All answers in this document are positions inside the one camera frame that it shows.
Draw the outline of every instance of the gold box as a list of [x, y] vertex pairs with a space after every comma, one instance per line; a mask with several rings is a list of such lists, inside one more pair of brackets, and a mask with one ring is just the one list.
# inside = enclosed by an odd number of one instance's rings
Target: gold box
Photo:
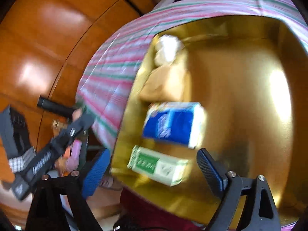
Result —
[[[296, 221], [308, 203], [308, 59], [292, 31], [274, 18], [207, 18], [157, 34], [129, 96], [112, 174], [147, 201], [198, 223], [207, 224], [220, 203], [197, 166], [197, 150], [141, 137], [149, 104], [138, 93], [155, 68], [154, 45], [164, 34], [178, 36], [188, 51], [186, 97], [207, 112], [202, 147], [240, 176], [264, 175], [281, 224]], [[135, 145], [191, 159], [188, 180], [168, 187], [127, 169]], [[238, 223], [242, 198], [230, 228]]]

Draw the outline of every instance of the screw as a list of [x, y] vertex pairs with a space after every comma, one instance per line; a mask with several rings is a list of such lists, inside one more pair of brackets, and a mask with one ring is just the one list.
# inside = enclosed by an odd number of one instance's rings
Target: screw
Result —
[[76, 177], [79, 175], [79, 171], [78, 170], [74, 170], [70, 173], [71, 176]]
[[48, 180], [48, 178], [49, 178], [49, 175], [43, 175], [42, 176], [42, 180]]
[[229, 175], [230, 177], [234, 178], [234, 177], [236, 176], [236, 172], [234, 172], [234, 171], [229, 171], [229, 172], [227, 173], [227, 175]]
[[258, 176], [258, 179], [259, 179], [260, 181], [265, 181], [265, 176], [259, 175], [259, 176]]

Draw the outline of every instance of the blue and white box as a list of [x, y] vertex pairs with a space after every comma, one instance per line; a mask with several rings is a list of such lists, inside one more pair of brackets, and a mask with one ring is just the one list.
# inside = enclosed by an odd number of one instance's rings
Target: blue and white box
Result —
[[143, 137], [194, 149], [202, 144], [205, 124], [205, 110], [198, 102], [154, 103], [147, 111]]

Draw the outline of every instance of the striped cloth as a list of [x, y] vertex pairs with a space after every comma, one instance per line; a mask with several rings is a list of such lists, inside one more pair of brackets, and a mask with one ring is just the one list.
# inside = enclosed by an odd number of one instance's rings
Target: striped cloth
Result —
[[79, 82], [76, 101], [96, 116], [92, 128], [106, 148], [113, 151], [135, 75], [153, 36], [180, 24], [224, 15], [284, 21], [308, 52], [307, 24], [291, 0], [183, 0], [153, 10], [115, 32], [94, 54]]
[[291, 231], [291, 229], [294, 227], [295, 223], [288, 225], [286, 227], [281, 228], [281, 231]]

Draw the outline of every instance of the pink object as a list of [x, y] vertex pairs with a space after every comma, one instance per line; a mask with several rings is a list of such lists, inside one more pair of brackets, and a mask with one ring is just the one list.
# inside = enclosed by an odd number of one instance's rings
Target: pink object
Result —
[[78, 168], [81, 144], [82, 144], [81, 141], [75, 140], [73, 144], [71, 145], [71, 154], [70, 154], [70, 157], [66, 161], [66, 171], [67, 172], [72, 172], [73, 170]]
[[294, 227], [295, 223], [294, 224], [291, 224], [287, 227], [284, 227], [284, 228], [281, 228], [281, 231], [290, 231], [293, 227]]

